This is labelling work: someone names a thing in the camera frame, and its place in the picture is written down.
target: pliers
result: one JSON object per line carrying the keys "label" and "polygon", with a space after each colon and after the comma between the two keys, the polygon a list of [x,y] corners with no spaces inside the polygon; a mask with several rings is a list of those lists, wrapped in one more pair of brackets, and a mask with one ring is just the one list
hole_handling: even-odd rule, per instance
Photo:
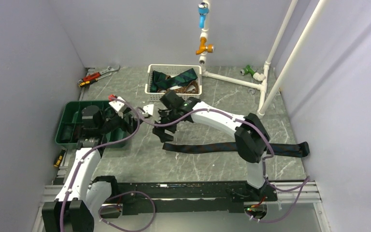
{"label": "pliers", "polygon": [[120,65],[116,69],[112,67],[107,67],[107,69],[100,71],[100,72],[95,72],[85,78],[80,79],[77,83],[79,84],[80,88],[89,86],[95,82],[98,82],[100,79],[112,75],[114,72],[117,72],[120,70]]}

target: floor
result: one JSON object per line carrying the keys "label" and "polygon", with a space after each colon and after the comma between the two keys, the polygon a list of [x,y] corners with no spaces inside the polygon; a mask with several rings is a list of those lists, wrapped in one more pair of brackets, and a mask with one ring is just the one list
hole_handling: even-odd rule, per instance
{"label": "floor", "polygon": [[[239,74],[240,67],[210,67],[208,71],[249,81]],[[90,86],[83,100],[106,100],[108,95],[123,97],[133,106],[149,104],[144,92],[147,67],[123,67],[111,77]],[[268,91],[275,82],[269,75]],[[230,113],[247,115],[258,108],[259,92],[251,95],[248,87],[203,78],[201,100]],[[272,106],[262,118],[272,143],[296,143],[281,96],[278,94]],[[114,175],[119,182],[169,182],[169,181],[227,181],[246,180],[246,164],[236,152],[220,152],[199,155],[168,152],[151,132],[152,127],[142,124],[140,131],[124,148],[107,148],[93,176]],[[231,142],[232,137],[201,124],[178,124],[174,143],[200,145]],[[304,179],[300,159],[274,157],[267,160],[270,180]]]}

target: orange tool handle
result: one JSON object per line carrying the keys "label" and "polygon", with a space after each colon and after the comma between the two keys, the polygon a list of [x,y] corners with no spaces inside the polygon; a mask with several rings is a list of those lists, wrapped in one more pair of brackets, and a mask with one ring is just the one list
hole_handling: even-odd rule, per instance
{"label": "orange tool handle", "polygon": [[91,74],[91,75],[89,75],[89,76],[83,78],[82,80],[83,80],[83,82],[91,81],[91,80],[94,80],[94,79],[96,79],[96,78],[98,78],[98,77],[100,77],[100,76],[101,76],[101,75],[100,75],[100,72],[95,72],[94,74]]}
{"label": "orange tool handle", "polygon": [[90,81],[84,81],[84,82],[82,82],[82,83],[79,84],[79,87],[80,88],[83,88],[83,87],[89,86],[89,85],[91,85],[91,84],[93,84],[93,83],[95,83],[97,81],[98,81],[97,78],[96,79],[92,79]]}

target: faucet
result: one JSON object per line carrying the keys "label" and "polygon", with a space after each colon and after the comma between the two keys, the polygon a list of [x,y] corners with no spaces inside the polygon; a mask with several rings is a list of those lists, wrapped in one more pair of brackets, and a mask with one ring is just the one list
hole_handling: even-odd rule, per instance
{"label": "faucet", "polygon": [[207,42],[207,38],[201,37],[200,46],[199,46],[199,49],[196,51],[196,55],[200,55],[203,52],[213,53],[214,45],[209,44],[209,45],[206,46],[205,45],[206,42]]}
{"label": "faucet", "polygon": [[204,28],[204,22],[205,22],[205,17],[208,14],[208,4],[205,2],[202,2],[199,4],[199,14],[200,14],[200,28]]}

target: white plastic basket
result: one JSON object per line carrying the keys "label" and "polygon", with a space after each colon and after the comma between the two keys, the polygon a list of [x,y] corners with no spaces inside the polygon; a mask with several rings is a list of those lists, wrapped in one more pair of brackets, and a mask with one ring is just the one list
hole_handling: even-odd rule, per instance
{"label": "white plastic basket", "polygon": [[149,101],[151,102],[158,102],[160,98],[164,95],[164,93],[150,93],[150,86],[152,81],[153,71],[161,72],[170,76],[177,76],[178,74],[187,71],[189,69],[194,69],[198,76],[198,84],[199,84],[199,93],[198,94],[187,94],[187,93],[179,93],[178,96],[182,97],[186,100],[189,97],[200,98],[202,93],[202,81],[201,81],[201,66],[199,65],[173,65],[173,64],[150,64],[147,70],[147,78],[148,83],[146,84],[144,91],[146,94],[149,95]]}

